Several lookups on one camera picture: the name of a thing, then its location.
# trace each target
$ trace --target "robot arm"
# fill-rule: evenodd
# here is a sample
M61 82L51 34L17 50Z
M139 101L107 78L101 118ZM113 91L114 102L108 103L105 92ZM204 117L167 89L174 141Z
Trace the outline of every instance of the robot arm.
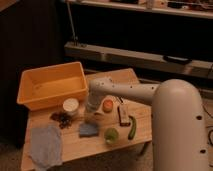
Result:
M95 79L89 84L86 112L95 112L108 94L151 105L155 171L209 170L202 99L193 85L176 79L160 85Z
M97 78L89 84L86 110L96 111L108 94L151 105L157 87L158 84L115 84L110 77Z

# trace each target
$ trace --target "wall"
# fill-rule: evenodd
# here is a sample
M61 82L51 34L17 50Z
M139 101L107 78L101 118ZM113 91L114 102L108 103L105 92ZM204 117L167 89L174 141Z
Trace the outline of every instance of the wall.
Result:
M27 109L16 104L21 72L62 62L54 0L22 0L0 13L0 136L23 144Z
M79 42L213 61L212 19L71 5Z

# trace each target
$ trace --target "soap bar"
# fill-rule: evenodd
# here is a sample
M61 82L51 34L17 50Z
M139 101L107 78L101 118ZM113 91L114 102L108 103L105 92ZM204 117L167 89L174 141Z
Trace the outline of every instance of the soap bar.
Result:
M126 104L120 104L118 106L118 115L120 126L130 126L128 106Z

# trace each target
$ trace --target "white cup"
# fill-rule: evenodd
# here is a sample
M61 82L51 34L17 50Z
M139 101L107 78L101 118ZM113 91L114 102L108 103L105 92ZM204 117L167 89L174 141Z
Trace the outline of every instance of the white cup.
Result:
M64 111L72 117L78 113L78 107L79 102L75 98L66 99L63 103Z

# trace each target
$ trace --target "floor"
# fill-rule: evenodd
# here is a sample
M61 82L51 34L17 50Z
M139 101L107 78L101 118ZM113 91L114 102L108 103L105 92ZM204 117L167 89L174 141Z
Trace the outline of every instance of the floor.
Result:
M203 99L204 106L213 116L213 100ZM213 118L205 113L206 126L213 126ZM113 152L78 159L51 171L152 171L153 158L150 145L144 156L139 157L142 145ZM213 165L213 147L209 145L210 165ZM0 140L0 171L19 171L22 149L16 149L6 141Z

